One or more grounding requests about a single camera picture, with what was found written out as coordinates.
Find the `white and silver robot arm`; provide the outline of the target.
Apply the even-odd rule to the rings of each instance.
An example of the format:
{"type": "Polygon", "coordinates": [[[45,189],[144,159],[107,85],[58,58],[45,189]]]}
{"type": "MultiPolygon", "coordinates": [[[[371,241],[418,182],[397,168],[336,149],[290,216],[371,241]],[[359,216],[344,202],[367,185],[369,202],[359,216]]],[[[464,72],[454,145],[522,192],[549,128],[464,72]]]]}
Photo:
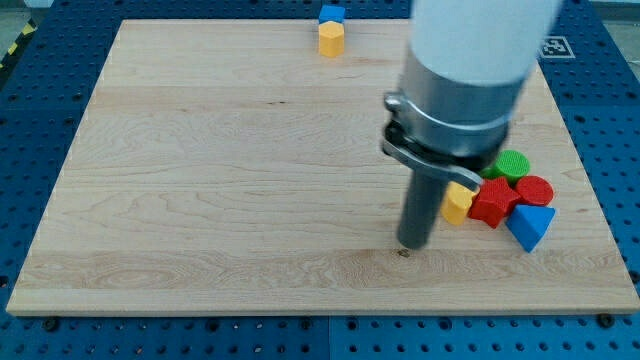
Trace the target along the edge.
{"type": "Polygon", "coordinates": [[[417,0],[405,58],[383,103],[383,152],[410,169],[409,189],[476,189],[505,142],[516,103],[560,0],[417,0]]]}

